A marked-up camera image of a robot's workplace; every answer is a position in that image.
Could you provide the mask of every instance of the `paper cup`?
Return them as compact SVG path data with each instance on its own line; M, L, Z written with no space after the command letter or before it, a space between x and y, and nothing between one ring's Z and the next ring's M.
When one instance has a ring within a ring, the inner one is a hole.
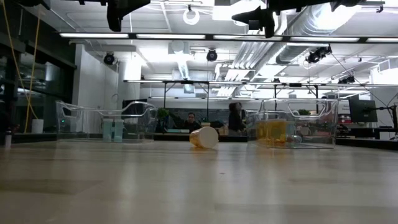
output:
M43 119L33 119L32 120L32 133L42 134L43 133L44 120Z
M204 127L193 131L189 141L196 147L211 149L218 143L218 133L214 128Z

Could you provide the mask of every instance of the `woman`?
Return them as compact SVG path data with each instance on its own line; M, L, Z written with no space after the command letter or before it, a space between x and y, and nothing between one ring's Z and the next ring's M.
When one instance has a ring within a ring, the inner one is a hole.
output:
M245 128L241 118L242 104L241 103L230 103L229 104L229 135L240 136L241 132Z

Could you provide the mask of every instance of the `clear plastic bin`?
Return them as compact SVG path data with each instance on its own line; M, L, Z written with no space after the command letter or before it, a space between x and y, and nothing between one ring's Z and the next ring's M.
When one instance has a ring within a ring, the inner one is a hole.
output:
M58 140L101 142L153 141L157 108L135 101L122 110L97 110L56 102Z
M248 139L269 148L334 148L337 113L338 100L264 100L246 118Z

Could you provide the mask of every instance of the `wooden floor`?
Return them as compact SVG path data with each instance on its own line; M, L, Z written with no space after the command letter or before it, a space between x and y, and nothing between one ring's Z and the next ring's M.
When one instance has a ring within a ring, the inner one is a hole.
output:
M0 223L398 223L398 154L14 145L0 153Z

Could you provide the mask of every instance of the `yellow cable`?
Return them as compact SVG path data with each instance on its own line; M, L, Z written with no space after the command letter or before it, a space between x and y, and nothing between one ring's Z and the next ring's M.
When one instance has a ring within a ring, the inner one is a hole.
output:
M22 89L24 90L24 94L25 94L26 100L29 100L28 97L27 97L26 91L25 91L24 83L22 82L21 73L19 72L19 67L18 67L18 63L17 63L17 58L16 58L15 52L14 52L14 44L12 43L12 38L11 38L11 33L10 33L10 27L9 27L9 24L8 24L6 3L5 3L4 0L2 1L2 9L3 9L3 11L4 11L4 18L5 18L5 21L6 21L8 39L9 39L9 41L10 41L12 57L13 57L13 59L14 59L14 63L15 63L15 66L16 66L18 78L19 78L19 81L21 82ZM32 114L35 116L35 118L38 119L37 116L36 116L36 114L35 114L35 112L34 112L34 110L33 110L32 105L30 105L30 109L32 110Z
M29 121L29 108L32 108L30 100L32 98L32 85L33 85L33 76L34 76L34 73L35 73L37 41L39 39L39 29L40 29L40 9L37 10L37 28L36 28L36 38L35 38L35 49L34 49L34 53L33 53L32 75L30 76L29 99L27 101L28 110L26 110L26 122L25 122L25 131L24 131L24 133L26 133L26 131L27 131L27 124L28 124L28 121Z

